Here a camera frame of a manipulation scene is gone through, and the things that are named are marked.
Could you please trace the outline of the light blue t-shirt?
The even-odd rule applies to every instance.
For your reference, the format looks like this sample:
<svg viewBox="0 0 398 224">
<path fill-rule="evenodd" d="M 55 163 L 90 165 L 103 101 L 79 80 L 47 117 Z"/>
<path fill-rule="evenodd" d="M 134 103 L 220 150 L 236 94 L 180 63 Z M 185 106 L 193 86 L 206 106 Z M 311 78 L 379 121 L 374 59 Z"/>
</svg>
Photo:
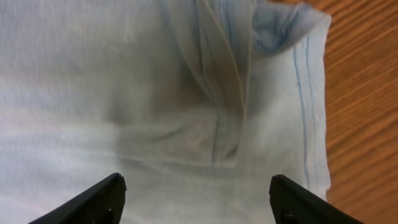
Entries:
<svg viewBox="0 0 398 224">
<path fill-rule="evenodd" d="M 331 17 L 270 1 L 1 1 L 1 222 L 119 172 L 123 223 L 273 223 L 320 198 Z"/>
</svg>

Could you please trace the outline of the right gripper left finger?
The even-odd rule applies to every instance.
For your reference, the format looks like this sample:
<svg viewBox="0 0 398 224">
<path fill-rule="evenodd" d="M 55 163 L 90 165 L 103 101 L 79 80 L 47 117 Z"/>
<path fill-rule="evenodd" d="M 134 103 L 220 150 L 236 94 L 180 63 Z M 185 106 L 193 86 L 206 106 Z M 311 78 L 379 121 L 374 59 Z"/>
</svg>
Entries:
<svg viewBox="0 0 398 224">
<path fill-rule="evenodd" d="M 113 173 L 29 224 L 119 224 L 126 190 L 124 177 Z"/>
</svg>

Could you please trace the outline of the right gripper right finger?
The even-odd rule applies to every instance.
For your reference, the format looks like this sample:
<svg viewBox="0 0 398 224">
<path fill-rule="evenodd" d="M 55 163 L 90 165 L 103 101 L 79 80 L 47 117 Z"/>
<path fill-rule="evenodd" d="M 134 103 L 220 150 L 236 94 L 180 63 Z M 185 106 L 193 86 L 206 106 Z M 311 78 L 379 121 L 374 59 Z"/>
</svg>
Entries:
<svg viewBox="0 0 398 224">
<path fill-rule="evenodd" d="M 276 224 L 362 224 L 288 177 L 272 177 L 270 205 Z"/>
</svg>

